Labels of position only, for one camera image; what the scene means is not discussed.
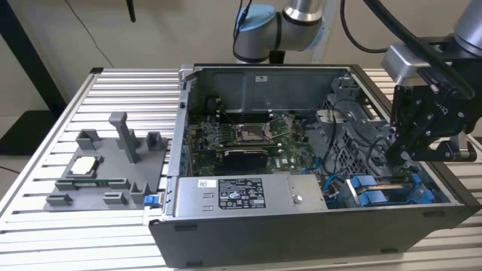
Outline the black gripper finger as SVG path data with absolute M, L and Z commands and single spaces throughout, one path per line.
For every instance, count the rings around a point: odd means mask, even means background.
M 411 161 L 468 163 L 476 160 L 474 144 L 464 133 L 431 138 L 427 135 L 403 145 L 402 158 Z
M 412 107 L 416 107 L 412 97 L 412 88 L 395 85 L 391 106 L 390 125 L 395 129 L 395 141 L 387 150 L 387 162 L 390 165 L 400 165 L 404 161 L 402 152 L 407 149 L 410 139 L 408 128 L 412 119 Z

